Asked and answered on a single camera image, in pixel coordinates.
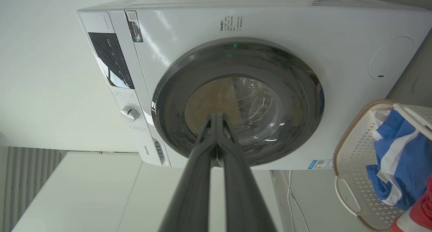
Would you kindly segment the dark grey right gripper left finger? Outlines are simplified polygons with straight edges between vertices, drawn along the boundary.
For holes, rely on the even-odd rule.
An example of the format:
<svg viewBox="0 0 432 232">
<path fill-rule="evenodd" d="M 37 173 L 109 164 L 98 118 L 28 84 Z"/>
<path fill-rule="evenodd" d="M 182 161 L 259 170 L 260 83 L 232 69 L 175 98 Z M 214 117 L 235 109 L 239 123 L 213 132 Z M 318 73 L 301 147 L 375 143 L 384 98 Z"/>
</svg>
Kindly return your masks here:
<svg viewBox="0 0 432 232">
<path fill-rule="evenodd" d="M 216 120 L 212 113 L 202 126 L 159 232 L 208 232 L 210 175 L 218 158 Z"/>
</svg>

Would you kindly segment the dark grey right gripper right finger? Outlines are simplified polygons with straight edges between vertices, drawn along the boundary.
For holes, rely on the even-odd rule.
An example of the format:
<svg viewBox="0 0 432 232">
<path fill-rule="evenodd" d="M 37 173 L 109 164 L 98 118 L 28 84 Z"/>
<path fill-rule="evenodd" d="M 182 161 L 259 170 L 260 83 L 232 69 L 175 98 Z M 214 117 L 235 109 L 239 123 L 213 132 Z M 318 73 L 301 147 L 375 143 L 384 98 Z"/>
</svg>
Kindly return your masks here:
<svg viewBox="0 0 432 232">
<path fill-rule="evenodd" d="M 225 175 L 227 232 L 277 232 L 242 146 L 221 112 L 216 138 Z"/>
</svg>

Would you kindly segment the white control dial knob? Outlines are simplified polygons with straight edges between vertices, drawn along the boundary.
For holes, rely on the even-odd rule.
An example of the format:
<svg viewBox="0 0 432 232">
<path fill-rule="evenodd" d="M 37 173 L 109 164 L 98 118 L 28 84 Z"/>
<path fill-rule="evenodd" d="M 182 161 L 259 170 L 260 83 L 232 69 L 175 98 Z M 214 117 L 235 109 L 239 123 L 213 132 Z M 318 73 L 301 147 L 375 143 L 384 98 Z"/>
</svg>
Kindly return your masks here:
<svg viewBox="0 0 432 232">
<path fill-rule="evenodd" d="M 131 106 L 125 106 L 120 110 L 121 116 L 130 123 L 135 122 L 139 119 L 139 112 L 137 112 L 134 108 Z"/>
</svg>

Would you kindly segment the round dark washing machine door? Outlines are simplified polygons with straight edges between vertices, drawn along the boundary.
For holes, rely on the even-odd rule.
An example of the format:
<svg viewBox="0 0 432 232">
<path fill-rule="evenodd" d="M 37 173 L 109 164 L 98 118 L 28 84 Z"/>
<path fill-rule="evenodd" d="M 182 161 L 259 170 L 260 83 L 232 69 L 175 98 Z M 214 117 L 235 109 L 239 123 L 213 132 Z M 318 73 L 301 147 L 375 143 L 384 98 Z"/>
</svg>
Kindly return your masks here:
<svg viewBox="0 0 432 232">
<path fill-rule="evenodd" d="M 202 44 L 175 61 L 152 98 L 159 135 L 189 157 L 212 113 L 223 113 L 250 166 L 299 149 L 318 128 L 324 93 L 312 69 L 281 46 L 254 38 Z"/>
</svg>

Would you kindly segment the white front-load washing machine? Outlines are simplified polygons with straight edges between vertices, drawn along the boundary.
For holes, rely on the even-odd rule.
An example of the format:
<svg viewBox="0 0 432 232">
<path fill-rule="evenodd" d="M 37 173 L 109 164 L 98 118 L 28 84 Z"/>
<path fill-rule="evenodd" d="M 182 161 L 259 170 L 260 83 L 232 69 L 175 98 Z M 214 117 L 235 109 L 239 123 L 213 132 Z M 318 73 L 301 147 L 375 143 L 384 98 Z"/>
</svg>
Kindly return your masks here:
<svg viewBox="0 0 432 232">
<path fill-rule="evenodd" d="M 324 93 L 312 137 L 262 170 L 333 168 L 333 152 L 355 115 L 386 98 L 432 29 L 432 11 L 377 0 L 118 0 L 79 9 L 91 50 L 142 160 L 185 167 L 188 157 L 159 135 L 154 91 L 190 50 L 226 38 L 268 41 L 304 61 Z"/>
</svg>

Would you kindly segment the white cabinet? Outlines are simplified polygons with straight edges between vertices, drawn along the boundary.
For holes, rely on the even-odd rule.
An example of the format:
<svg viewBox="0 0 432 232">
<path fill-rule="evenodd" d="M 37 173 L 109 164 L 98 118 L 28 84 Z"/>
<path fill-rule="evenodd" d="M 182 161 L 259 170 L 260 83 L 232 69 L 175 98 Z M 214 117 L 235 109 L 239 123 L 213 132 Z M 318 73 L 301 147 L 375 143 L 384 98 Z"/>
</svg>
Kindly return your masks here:
<svg viewBox="0 0 432 232">
<path fill-rule="evenodd" d="M 157 232 L 184 169 L 69 152 L 12 232 Z"/>
</svg>

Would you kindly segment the white perforated laundry basket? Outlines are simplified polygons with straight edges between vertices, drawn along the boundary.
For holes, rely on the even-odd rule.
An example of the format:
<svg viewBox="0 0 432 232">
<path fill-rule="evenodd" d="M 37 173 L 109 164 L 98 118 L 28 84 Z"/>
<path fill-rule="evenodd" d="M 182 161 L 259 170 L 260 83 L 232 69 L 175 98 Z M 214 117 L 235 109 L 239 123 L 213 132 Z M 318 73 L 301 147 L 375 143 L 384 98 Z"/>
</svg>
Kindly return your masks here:
<svg viewBox="0 0 432 232">
<path fill-rule="evenodd" d="M 400 104 L 379 99 L 367 104 L 341 137 L 334 155 L 335 190 L 342 205 L 369 232 L 394 232 L 391 224 L 403 214 L 375 195 L 366 166 L 377 164 L 371 110 L 395 109 L 426 137 L 432 140 L 432 107 Z"/>
</svg>

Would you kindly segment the blue and white garment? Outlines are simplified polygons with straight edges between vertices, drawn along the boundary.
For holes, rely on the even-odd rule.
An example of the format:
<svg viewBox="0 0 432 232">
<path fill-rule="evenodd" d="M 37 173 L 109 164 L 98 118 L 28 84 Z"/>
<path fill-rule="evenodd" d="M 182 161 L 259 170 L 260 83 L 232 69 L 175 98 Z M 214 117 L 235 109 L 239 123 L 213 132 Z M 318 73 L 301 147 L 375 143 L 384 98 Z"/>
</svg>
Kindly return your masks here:
<svg viewBox="0 0 432 232">
<path fill-rule="evenodd" d="M 432 140 L 394 109 L 373 109 L 376 164 L 366 171 L 383 203 L 408 210 L 426 191 L 432 175 Z"/>
</svg>

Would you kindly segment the white ribbed radiator panel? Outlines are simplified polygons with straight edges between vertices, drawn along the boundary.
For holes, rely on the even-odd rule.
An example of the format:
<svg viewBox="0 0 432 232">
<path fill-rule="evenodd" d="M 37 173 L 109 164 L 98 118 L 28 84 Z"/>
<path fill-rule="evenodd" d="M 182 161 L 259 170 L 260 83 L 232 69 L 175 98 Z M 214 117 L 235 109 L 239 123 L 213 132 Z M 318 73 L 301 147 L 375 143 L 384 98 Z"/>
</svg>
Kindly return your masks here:
<svg viewBox="0 0 432 232">
<path fill-rule="evenodd" d="M 12 232 L 66 150 L 0 146 L 0 232 Z"/>
</svg>

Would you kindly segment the red garment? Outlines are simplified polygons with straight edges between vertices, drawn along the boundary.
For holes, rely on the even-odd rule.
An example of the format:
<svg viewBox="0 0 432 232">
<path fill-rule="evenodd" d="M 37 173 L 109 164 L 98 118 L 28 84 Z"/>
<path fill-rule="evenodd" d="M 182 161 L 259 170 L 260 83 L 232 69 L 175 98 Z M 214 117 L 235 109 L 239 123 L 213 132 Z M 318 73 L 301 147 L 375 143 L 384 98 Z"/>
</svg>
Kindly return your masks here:
<svg viewBox="0 0 432 232">
<path fill-rule="evenodd" d="M 421 198 L 396 218 L 390 228 L 393 232 L 432 232 L 432 175 Z"/>
</svg>

